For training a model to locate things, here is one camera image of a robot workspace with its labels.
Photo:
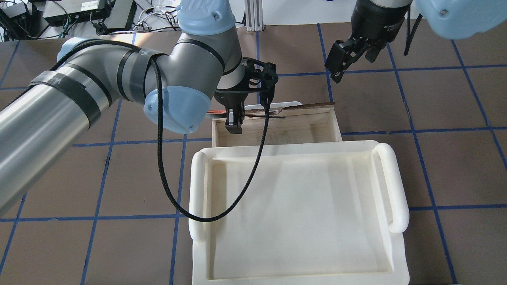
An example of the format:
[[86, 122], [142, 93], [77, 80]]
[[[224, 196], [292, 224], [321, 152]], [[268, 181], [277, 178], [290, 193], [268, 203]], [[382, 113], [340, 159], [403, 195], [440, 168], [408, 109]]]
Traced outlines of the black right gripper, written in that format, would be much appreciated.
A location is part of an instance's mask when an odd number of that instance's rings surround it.
[[411, 4], [411, 0], [357, 0], [351, 17], [351, 38], [336, 40], [325, 61], [331, 79], [340, 83], [345, 71], [365, 51], [366, 60], [374, 63], [380, 51], [398, 35]]

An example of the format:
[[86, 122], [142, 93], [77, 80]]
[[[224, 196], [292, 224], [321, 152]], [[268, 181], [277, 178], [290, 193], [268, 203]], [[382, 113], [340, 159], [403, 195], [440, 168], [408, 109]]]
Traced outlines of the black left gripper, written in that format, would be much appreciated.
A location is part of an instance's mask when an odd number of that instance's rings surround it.
[[245, 102], [248, 93], [232, 93], [232, 92], [214, 92], [214, 98], [226, 108], [226, 129], [232, 135], [240, 135], [243, 133], [242, 124], [245, 118]]

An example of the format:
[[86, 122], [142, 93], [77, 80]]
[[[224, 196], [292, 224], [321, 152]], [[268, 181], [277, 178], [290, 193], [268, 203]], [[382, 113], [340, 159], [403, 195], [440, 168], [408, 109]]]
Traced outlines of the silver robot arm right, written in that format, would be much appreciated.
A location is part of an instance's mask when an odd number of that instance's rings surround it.
[[344, 72], [361, 57], [374, 63], [402, 24], [407, 29], [404, 55], [408, 55], [422, 19], [438, 36], [456, 40], [489, 31], [507, 17], [505, 0], [417, 0], [419, 15], [411, 22], [411, 5], [411, 0], [357, 0], [350, 37], [336, 40], [325, 61], [331, 79], [340, 83]]

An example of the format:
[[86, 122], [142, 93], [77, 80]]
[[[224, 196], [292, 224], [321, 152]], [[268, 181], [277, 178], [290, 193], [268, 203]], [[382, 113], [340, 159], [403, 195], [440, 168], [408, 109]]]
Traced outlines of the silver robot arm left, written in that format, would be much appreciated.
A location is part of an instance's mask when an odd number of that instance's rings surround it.
[[246, 71], [230, 2], [183, 0], [176, 11], [182, 33], [170, 54], [116, 40], [71, 38], [57, 64], [1, 111], [2, 215], [118, 99], [142, 105], [153, 122], [161, 102], [163, 127], [190, 134], [212, 97], [238, 85]]

